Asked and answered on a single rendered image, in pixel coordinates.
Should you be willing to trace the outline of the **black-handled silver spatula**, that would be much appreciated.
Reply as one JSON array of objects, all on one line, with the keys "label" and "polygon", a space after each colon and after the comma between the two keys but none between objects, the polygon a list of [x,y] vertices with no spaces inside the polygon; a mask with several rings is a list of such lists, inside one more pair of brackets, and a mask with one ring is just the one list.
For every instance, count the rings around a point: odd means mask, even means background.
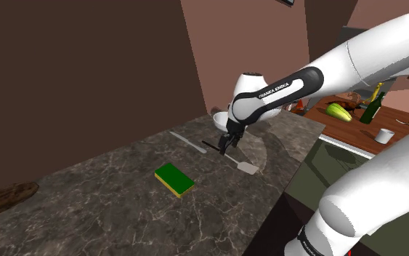
[{"label": "black-handled silver spatula", "polygon": [[[201,141],[204,145],[207,145],[210,148],[213,148],[214,150],[219,152],[219,149],[216,146],[211,145],[210,143],[207,143],[206,141],[202,140]],[[235,162],[237,164],[237,168],[245,173],[248,173],[250,175],[253,175],[257,172],[257,170],[259,169],[258,167],[254,166],[253,164],[250,164],[246,161],[237,161],[235,160],[233,157],[225,154],[224,156],[226,156],[228,159],[230,159],[231,161]]]}]

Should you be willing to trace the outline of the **brown wooden table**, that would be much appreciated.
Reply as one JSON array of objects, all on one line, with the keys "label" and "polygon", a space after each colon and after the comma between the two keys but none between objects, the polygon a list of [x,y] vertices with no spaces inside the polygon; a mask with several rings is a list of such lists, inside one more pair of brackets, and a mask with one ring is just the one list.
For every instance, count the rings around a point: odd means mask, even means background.
[{"label": "brown wooden table", "polygon": [[[409,113],[387,106],[382,106],[370,124],[359,121],[364,113],[364,109],[354,109],[350,112],[352,120],[345,122],[331,117],[325,113],[328,103],[332,101],[349,102],[334,95],[321,98],[304,115],[304,117],[320,122],[325,125],[323,135],[346,143],[360,150],[367,151],[374,155],[380,153],[392,143],[397,142],[409,134]],[[387,144],[375,141],[375,137],[380,129],[388,129],[394,135]]]}]

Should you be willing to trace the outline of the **silver table knife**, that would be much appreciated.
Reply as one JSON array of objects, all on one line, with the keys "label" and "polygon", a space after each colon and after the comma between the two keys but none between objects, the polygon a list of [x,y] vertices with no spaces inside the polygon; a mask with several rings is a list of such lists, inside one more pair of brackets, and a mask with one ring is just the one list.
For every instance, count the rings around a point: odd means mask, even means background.
[{"label": "silver table knife", "polygon": [[187,143],[188,145],[191,145],[191,146],[194,147],[194,149],[196,149],[197,151],[199,151],[199,152],[201,152],[201,153],[207,153],[207,150],[206,150],[206,149],[204,149],[204,148],[202,148],[202,147],[200,147],[200,146],[198,146],[198,145],[196,145],[196,144],[190,142],[187,138],[185,138],[185,137],[183,137],[183,136],[177,134],[176,132],[171,132],[171,131],[170,131],[169,133],[172,134],[173,136],[179,138],[181,141]]}]

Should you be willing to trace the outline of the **white bowl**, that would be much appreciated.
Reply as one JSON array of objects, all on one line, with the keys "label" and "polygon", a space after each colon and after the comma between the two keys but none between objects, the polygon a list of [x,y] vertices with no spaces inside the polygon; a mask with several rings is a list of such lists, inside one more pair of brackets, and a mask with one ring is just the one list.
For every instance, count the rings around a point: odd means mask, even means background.
[{"label": "white bowl", "polygon": [[227,120],[228,120],[228,112],[227,111],[220,111],[213,115],[213,122],[217,129],[227,132]]}]

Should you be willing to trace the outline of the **green and yellow sponge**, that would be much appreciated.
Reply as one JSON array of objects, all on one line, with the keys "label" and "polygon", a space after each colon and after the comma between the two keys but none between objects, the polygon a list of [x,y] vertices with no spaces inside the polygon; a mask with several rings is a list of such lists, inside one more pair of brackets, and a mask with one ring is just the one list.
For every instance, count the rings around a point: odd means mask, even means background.
[{"label": "green and yellow sponge", "polygon": [[164,164],[155,171],[155,177],[161,181],[177,198],[182,198],[195,185],[186,174],[173,164]]}]

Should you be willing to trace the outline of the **brown wooden board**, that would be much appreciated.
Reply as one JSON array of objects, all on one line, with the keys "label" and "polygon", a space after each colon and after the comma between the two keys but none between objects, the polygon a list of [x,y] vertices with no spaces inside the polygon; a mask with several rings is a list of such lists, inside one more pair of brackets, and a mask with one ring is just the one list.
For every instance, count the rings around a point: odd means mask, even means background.
[{"label": "brown wooden board", "polygon": [[0,213],[24,202],[32,197],[39,189],[36,182],[13,183],[0,189]]}]

